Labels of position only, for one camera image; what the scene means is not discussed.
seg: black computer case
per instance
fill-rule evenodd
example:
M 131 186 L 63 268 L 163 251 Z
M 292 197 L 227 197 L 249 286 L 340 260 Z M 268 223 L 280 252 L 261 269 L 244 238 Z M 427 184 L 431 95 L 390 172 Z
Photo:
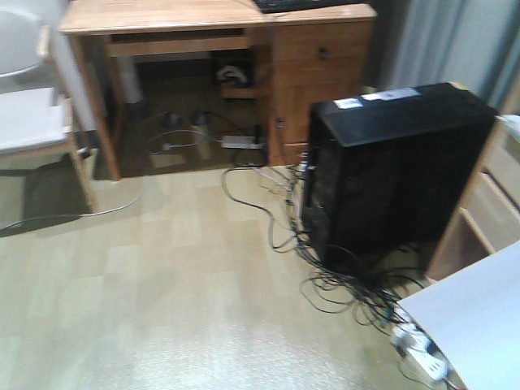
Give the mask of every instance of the black computer case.
M 322 264 L 438 240 L 495 114 L 448 83 L 315 103 L 301 217 Z

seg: curtain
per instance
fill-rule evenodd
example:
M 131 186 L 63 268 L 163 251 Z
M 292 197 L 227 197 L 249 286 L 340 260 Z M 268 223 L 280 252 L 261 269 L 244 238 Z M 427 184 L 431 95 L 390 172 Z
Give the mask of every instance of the curtain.
M 365 84 L 459 81 L 500 108 L 520 65 L 519 0 L 373 0 Z

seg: chair leg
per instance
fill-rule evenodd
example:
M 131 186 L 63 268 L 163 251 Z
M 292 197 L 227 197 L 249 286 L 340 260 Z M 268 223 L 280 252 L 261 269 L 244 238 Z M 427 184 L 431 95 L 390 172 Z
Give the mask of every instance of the chair leg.
M 90 212 L 96 212 L 98 210 L 98 201 L 94 191 L 92 190 L 92 187 L 90 186 L 90 178 L 85 168 L 85 162 L 78 154 L 76 140 L 74 139 L 74 132 L 69 132 L 67 134 L 67 142 L 69 144 L 69 154 L 71 156 L 72 164 L 76 169 L 81 188 L 83 189 L 84 198 L 87 201 Z

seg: wooden shelf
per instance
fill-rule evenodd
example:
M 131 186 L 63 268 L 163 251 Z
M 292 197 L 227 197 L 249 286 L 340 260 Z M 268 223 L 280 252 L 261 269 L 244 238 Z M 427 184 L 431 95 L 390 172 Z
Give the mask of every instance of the wooden shelf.
M 224 99 L 255 99 L 257 97 L 257 90 L 251 88 L 233 88 L 222 86 L 222 97 Z

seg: sticker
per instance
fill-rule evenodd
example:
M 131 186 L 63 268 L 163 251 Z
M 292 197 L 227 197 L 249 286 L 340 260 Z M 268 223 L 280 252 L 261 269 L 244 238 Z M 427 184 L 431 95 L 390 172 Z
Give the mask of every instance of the sticker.
M 341 99 L 341 100 L 335 100 L 334 103 L 341 109 L 341 110 L 347 110 L 349 108 L 355 108 L 355 107 L 363 107 L 361 102 L 357 99 L 354 99 L 353 97 L 349 99 Z
M 362 95 L 362 97 L 365 100 L 396 100 L 420 95 L 415 88 L 401 88 L 378 93 L 368 93 L 367 95 Z

